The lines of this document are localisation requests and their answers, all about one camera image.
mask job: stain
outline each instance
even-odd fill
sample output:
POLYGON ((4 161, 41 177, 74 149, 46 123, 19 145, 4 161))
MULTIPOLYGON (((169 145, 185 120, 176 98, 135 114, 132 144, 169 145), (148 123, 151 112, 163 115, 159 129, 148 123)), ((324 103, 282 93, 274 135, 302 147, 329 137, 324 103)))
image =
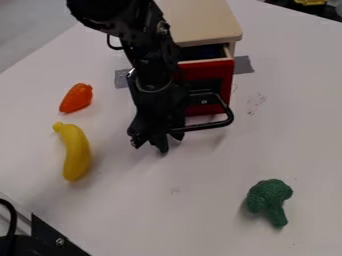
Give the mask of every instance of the stain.
POLYGON ((260 92, 249 97, 247 101, 247 114, 250 116, 254 116, 258 112, 260 106, 266 101, 267 97, 265 95, 262 95, 260 92))
POLYGON ((173 194, 179 194, 180 192, 181 192, 180 188, 177 188, 177 187, 171 188, 171 194, 172 195, 173 194))
POLYGON ((237 84, 233 84, 233 91, 232 94, 236 92, 236 90, 239 89, 239 86, 237 84))

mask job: cable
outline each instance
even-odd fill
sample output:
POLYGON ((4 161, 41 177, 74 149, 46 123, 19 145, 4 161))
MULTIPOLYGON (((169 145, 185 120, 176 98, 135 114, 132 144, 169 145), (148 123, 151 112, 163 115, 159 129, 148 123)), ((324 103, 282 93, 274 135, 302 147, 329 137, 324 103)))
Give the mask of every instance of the cable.
POLYGON ((113 49, 115 51, 120 51, 120 50, 123 50, 124 48, 122 46, 114 46, 110 43, 110 37, 111 35, 110 34, 107 34, 107 44, 108 44, 108 47, 110 49, 113 49))
POLYGON ((15 210, 15 208, 8 201, 0 198, 0 205, 5 206, 5 208, 7 208, 7 210, 10 213, 10 225, 9 225, 6 237, 5 237, 4 247, 2 248, 2 253, 4 254, 1 254, 1 255, 10 256, 12 249, 13 249, 12 247, 14 245, 15 231, 17 229, 18 216, 17 216, 17 211, 15 210))

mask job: white table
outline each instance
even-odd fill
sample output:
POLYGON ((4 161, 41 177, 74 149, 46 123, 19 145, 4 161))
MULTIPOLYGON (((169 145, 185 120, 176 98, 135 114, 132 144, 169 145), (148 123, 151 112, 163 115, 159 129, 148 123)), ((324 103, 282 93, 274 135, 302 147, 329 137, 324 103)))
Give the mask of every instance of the white table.
POLYGON ((164 158, 136 151, 126 136, 135 108, 113 85, 128 62, 78 25, 0 76, 1 191, 94 256, 340 254, 342 26, 252 0, 230 5, 245 32, 237 56, 256 70, 235 77, 231 127, 187 134, 164 158), (58 114, 76 82, 93 85, 93 104, 58 114), (61 176, 55 121, 81 126, 95 153, 92 175, 74 185, 61 176), (281 232, 240 212, 268 178, 295 191, 281 232))

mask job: wooden top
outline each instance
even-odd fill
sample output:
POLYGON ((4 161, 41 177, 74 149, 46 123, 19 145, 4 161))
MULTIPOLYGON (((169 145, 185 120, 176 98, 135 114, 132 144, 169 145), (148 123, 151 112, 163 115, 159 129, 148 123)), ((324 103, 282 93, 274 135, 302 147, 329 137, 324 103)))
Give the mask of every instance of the wooden top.
POLYGON ((242 29, 225 0, 156 0, 180 46, 239 41, 242 29))

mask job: green broccoli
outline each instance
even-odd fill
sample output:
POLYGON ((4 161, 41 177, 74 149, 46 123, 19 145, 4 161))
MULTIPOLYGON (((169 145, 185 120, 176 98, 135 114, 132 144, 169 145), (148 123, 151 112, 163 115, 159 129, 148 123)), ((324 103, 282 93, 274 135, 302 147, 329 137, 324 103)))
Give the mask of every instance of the green broccoli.
POLYGON ((281 180, 264 180, 252 187, 246 198, 247 210, 264 213, 275 227, 284 227, 288 221, 283 203, 293 194, 291 187, 281 180))

